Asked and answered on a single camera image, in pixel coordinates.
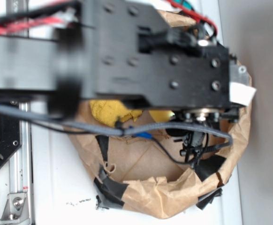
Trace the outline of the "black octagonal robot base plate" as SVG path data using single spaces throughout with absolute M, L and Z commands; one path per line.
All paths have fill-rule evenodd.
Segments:
M 20 121 L 0 115 L 0 169 L 20 147 Z

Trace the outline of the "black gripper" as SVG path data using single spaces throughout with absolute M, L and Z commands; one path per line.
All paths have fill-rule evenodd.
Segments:
M 229 150 L 238 149 L 244 152 L 249 141 L 250 123 L 251 123 L 251 102 L 256 90 L 252 87 L 251 77 L 247 68 L 240 64 L 237 57 L 230 55 L 230 73 L 232 75 L 231 83 L 234 85 L 231 90 L 237 92 L 237 99 L 232 102 L 231 108 L 224 112 L 215 112 L 212 120 L 207 118 L 208 113 L 203 113 L 203 121 L 199 124 L 205 128 L 200 131 L 184 129 L 167 129 L 170 136 L 177 136 L 179 141 L 183 142 L 183 149 L 180 155 L 185 158 L 185 164 L 200 164 L 204 154 L 221 151 L 223 148 Z M 218 137 L 220 135 L 220 126 L 223 125 L 228 134 L 221 137 L 227 139 L 227 142 L 220 144 L 213 143 L 209 145 L 209 135 Z

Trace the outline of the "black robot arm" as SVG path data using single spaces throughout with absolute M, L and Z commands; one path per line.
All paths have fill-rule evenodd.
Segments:
M 0 115 L 76 128 L 78 134 L 172 136 L 200 132 L 227 139 L 187 147 L 194 163 L 233 144 L 217 127 L 237 122 L 256 89 L 245 67 L 208 35 L 216 26 L 172 1 L 195 24 L 172 27 L 152 6 L 124 0 L 66 0 L 0 16 Z M 175 119 L 132 128 L 72 122 L 81 100 L 120 100 L 137 110 L 171 110 Z

